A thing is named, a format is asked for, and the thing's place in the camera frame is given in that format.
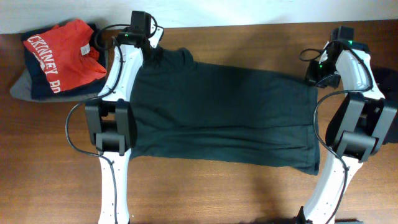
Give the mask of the dark green t-shirt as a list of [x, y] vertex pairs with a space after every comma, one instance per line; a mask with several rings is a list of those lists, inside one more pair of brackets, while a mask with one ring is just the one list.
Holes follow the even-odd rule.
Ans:
[[320, 170], [313, 130], [318, 92], [267, 70], [197, 62], [188, 49], [153, 50], [131, 94], [132, 158], [240, 162]]

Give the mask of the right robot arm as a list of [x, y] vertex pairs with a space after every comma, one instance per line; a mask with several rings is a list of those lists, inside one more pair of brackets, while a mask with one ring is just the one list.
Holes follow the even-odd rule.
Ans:
[[326, 163], [315, 190], [301, 206], [292, 223], [336, 223], [336, 213], [355, 173], [396, 128], [397, 103], [387, 99], [371, 70], [367, 44], [354, 40], [351, 27], [333, 29], [330, 39], [318, 55], [307, 59], [305, 75], [308, 85], [337, 88], [321, 98], [344, 95], [332, 117], [324, 138], [316, 134], [327, 152]]

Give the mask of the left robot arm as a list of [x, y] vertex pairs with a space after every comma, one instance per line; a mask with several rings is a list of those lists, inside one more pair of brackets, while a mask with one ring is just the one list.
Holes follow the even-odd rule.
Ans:
[[103, 89], [85, 104], [90, 141], [101, 166], [99, 223], [130, 222], [127, 172], [137, 141], [131, 93], [138, 71], [163, 34], [148, 12], [132, 11], [130, 24], [113, 40], [114, 60]]

